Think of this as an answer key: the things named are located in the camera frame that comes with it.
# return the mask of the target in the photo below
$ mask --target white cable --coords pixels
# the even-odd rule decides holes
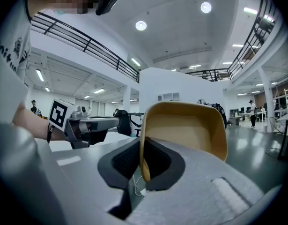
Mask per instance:
[[[142,196],[142,194],[137,194],[137,193],[136,193],[136,184],[138,183],[138,181],[140,180],[141,177],[142,177],[142,176],[140,176],[140,177],[138,178],[138,180],[136,181],[136,183],[135,183],[134,193],[135,193],[137,196]]]

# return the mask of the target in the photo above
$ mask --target staircase railing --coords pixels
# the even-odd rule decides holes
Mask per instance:
[[[31,20],[32,30],[71,45],[139,82],[139,72],[113,51],[82,31],[43,13]]]

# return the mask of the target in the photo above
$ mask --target person's arm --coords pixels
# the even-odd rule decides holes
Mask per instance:
[[[27,110],[23,103],[19,105],[13,123],[18,127],[23,127],[30,131],[35,138],[47,139],[49,121],[44,120],[36,116],[32,111]],[[52,132],[51,140],[65,140],[65,136],[62,131],[55,128]]]

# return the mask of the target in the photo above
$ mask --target white table surface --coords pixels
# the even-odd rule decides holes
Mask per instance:
[[[283,117],[277,119],[277,121],[287,121],[287,120],[288,120],[288,114],[286,114]]]

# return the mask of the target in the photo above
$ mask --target white partition wall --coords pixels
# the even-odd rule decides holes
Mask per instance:
[[[210,82],[184,73],[159,68],[148,68],[140,72],[140,112],[144,113],[157,103],[158,95],[179,93],[179,100],[197,103],[199,99],[207,103],[219,103],[225,109],[223,89],[229,81]]]

